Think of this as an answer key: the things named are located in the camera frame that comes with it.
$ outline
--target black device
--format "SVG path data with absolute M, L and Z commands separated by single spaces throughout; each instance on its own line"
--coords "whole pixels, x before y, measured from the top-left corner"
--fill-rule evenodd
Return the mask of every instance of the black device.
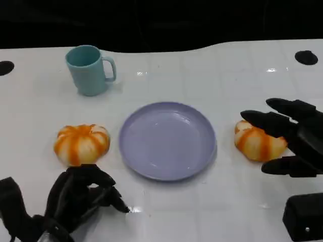
M 291 177 L 322 174 L 323 113 L 300 100 L 271 98 L 266 102 L 283 115 L 246 110 L 241 116 L 268 135 L 284 137 L 295 156 L 271 160 L 262 165 L 262 172 Z M 293 241 L 323 239 L 323 193 L 290 197 L 283 222 Z
M 70 167 L 53 185 L 44 215 L 29 216 L 18 184 L 0 180 L 0 218 L 12 239 L 22 242 L 73 242 L 70 233 L 99 207 L 112 205 L 123 213 L 129 208 L 114 187 L 116 182 L 96 165 Z

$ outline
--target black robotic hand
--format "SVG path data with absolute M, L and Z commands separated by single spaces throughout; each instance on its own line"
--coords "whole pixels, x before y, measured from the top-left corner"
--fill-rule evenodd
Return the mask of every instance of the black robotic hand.
M 85 222 L 100 206 L 114 206 L 128 213 L 129 208 L 114 187 L 115 181 L 96 165 L 68 168 L 52 187 L 44 216 L 30 217 L 19 186 L 9 177 L 0 180 L 0 218 L 11 241 L 37 242 L 43 233 L 55 241 L 72 242 L 70 233 Z
M 86 221 L 100 206 L 114 206 L 123 213 L 129 208 L 114 187 L 116 182 L 96 165 L 70 167 L 52 187 L 45 218 L 53 218 L 69 233 Z
M 270 98 L 266 103 L 284 115 L 246 110 L 241 116 L 273 137 L 284 137 L 295 156 L 271 160 L 262 166 L 269 174 L 316 177 L 323 172 L 323 113 L 300 101 Z

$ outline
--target mug handle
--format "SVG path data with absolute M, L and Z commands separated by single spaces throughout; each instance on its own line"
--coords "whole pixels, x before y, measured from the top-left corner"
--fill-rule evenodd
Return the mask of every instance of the mug handle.
M 113 72 L 113 77 L 106 78 L 105 81 L 106 82 L 114 82 L 117 78 L 117 68 L 116 68 L 115 61 L 111 57 L 108 57 L 108 56 L 102 57 L 102 60 L 110 62 L 111 66 L 112 66 L 112 72 Z

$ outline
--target toy pumpkin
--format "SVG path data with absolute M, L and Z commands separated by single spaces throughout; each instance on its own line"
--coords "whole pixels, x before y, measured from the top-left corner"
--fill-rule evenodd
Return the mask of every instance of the toy pumpkin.
M 60 161 L 67 166 L 93 164 L 110 147 L 107 130 L 98 125 L 65 126 L 54 145 Z
M 283 137 L 269 136 L 245 120 L 236 124 L 234 143 L 248 159 L 260 162 L 278 158 L 287 147 Z

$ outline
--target plate rim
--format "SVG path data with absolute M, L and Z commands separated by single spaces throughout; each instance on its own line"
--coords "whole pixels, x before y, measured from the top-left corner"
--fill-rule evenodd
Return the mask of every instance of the plate rim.
M 126 128 L 126 123 L 133 117 L 135 116 L 139 111 L 141 111 L 142 109 L 146 109 L 150 106 L 154 106 L 154 105 L 179 105 L 179 106 L 185 106 L 185 107 L 188 107 L 190 109 L 193 109 L 195 112 L 197 112 L 199 115 L 201 115 L 207 122 L 207 124 L 210 126 L 211 130 L 212 130 L 212 142 L 214 143 L 214 146 L 213 146 L 213 150 L 212 152 L 210 153 L 208 159 L 207 159 L 207 162 L 205 162 L 205 164 L 203 165 L 203 167 L 201 169 L 199 169 L 198 172 L 193 172 L 191 174 L 188 174 L 186 176 L 183 176 L 183 177 L 180 177 L 180 178 L 171 178 L 171 179 L 164 179 L 164 178 L 160 178 L 160 177 L 154 177 L 154 176 L 151 176 L 151 175 L 147 175 L 147 174 L 144 174 L 140 171 L 138 171 L 138 169 L 135 169 L 133 168 L 131 165 L 130 165 L 130 162 L 129 160 L 126 158 L 125 156 L 125 151 L 124 149 L 122 148 L 122 145 L 121 145 L 121 142 L 122 142 L 122 132 L 124 132 L 125 128 Z M 199 173 L 201 173 L 203 170 L 205 170 L 211 163 L 212 161 L 215 161 L 216 157 L 217 157 L 217 151 L 218 151 L 218 143 L 217 143 L 217 137 L 216 137 L 216 133 L 214 131 L 214 128 L 211 124 L 211 122 L 208 120 L 208 118 L 203 114 L 201 113 L 199 110 L 197 110 L 196 108 L 192 107 L 191 105 L 187 105 L 187 104 L 183 104 L 183 103 L 180 103 L 180 102 L 166 102 L 166 101 L 163 101 L 163 102 L 154 102 L 154 103 L 150 103 L 150 104 L 147 104 L 147 105 L 144 105 L 138 109 L 136 109 L 134 112 L 132 112 L 124 121 L 124 123 L 122 124 L 122 127 L 119 131 L 119 137 L 118 137 L 118 145 L 119 145 L 119 151 L 120 151 L 120 154 L 121 154 L 121 158 L 122 158 L 122 161 L 126 164 L 126 166 L 128 168 L 130 168 L 131 170 L 135 171 L 137 174 L 139 174 L 140 176 L 142 177 L 145 177 L 145 178 L 148 178 L 148 179 L 152 179 L 152 180 L 157 180 L 157 181 L 163 181 L 163 182 L 174 182 L 174 181 L 178 181 L 178 180 L 184 180 L 184 179 L 187 179 L 187 178 L 190 178 L 190 177 L 193 177 L 195 175 L 198 175 Z

